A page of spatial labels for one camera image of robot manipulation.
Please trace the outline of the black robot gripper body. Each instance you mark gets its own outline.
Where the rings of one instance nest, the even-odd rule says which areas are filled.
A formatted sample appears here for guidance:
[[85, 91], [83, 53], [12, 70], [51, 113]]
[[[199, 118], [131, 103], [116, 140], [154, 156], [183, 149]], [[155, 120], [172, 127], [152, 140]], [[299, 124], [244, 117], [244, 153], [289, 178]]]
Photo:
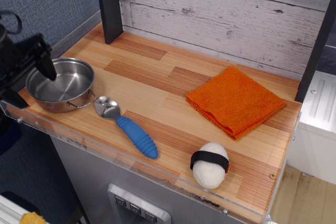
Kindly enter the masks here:
[[49, 50], [42, 34], [13, 43], [8, 34], [1, 34], [1, 90], [10, 89], [16, 81], [35, 67], [35, 52]]

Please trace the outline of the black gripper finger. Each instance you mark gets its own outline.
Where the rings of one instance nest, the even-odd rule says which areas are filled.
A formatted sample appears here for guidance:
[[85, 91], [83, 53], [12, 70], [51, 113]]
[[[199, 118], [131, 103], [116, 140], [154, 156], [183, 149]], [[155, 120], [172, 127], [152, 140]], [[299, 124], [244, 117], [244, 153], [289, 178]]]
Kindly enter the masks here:
[[28, 103], [12, 89], [1, 90], [1, 99], [20, 109], [28, 107]]
[[51, 59], [51, 53], [49, 50], [38, 49], [35, 52], [35, 67], [46, 78], [51, 81], [56, 80], [56, 70]]

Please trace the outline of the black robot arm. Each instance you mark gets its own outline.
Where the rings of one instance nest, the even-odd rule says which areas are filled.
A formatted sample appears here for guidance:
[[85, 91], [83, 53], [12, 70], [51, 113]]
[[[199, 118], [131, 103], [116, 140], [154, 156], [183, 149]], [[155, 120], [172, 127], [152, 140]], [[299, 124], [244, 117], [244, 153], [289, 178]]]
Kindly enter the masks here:
[[42, 34], [33, 35], [18, 43], [8, 36], [1, 26], [1, 100], [18, 108], [28, 107], [27, 102], [12, 89], [12, 86], [32, 68], [54, 81], [56, 70], [51, 59], [51, 47]]

